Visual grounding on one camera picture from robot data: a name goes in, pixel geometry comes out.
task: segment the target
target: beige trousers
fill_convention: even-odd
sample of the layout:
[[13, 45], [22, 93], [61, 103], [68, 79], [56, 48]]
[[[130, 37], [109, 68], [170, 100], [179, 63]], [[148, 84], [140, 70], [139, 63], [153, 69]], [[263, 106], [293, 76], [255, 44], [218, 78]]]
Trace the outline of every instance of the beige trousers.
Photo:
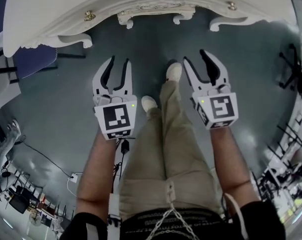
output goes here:
[[169, 208], [166, 187], [170, 181], [175, 187], [175, 208], [219, 211], [213, 176], [180, 99], [178, 83], [168, 81], [160, 95], [162, 111], [148, 111], [148, 121], [137, 135], [120, 183], [123, 221], [145, 211]]

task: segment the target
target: black plug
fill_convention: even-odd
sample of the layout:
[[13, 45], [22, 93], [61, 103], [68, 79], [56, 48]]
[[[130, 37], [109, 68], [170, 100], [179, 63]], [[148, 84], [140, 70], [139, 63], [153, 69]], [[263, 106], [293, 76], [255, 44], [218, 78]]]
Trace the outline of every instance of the black plug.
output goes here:
[[128, 153], [130, 151], [130, 143], [127, 139], [125, 139], [123, 142], [122, 142], [122, 145], [121, 145], [121, 153], [123, 155], [125, 155], [126, 153]]

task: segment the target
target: gold drawer handle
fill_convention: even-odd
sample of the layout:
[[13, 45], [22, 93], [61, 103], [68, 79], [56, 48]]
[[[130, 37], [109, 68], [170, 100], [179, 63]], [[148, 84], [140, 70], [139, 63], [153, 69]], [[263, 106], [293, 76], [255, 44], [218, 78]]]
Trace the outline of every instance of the gold drawer handle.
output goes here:
[[85, 13], [84, 21], [86, 21], [86, 22], [91, 21], [91, 20], [93, 20], [95, 17], [96, 17], [95, 14], [93, 14], [92, 11], [89, 10], [89, 11], [87, 11], [87, 12]]
[[236, 11], [236, 10], [237, 10], [237, 7], [235, 6], [235, 3], [234, 3], [234, 2], [228, 2], [228, 4], [230, 5], [228, 8], [229, 8], [231, 11]]

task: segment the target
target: fan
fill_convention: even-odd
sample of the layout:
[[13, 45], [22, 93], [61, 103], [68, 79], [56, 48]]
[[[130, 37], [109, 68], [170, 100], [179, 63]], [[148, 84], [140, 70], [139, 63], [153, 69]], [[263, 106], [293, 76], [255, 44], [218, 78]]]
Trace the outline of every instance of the fan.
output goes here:
[[29, 216], [29, 221], [32, 225], [38, 227], [41, 225], [41, 216], [37, 213], [31, 213]]

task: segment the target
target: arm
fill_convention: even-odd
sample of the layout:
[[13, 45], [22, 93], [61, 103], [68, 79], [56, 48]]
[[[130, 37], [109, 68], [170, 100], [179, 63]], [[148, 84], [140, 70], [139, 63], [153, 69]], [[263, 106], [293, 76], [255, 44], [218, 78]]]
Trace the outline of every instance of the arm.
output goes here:
[[105, 140], [98, 133], [77, 190], [77, 214], [90, 213], [107, 221], [115, 152], [116, 140]]
[[[251, 183], [249, 169], [229, 128], [211, 130], [216, 173], [224, 193], [230, 194], [239, 207], [259, 201]], [[229, 200], [231, 215], [235, 210]]]

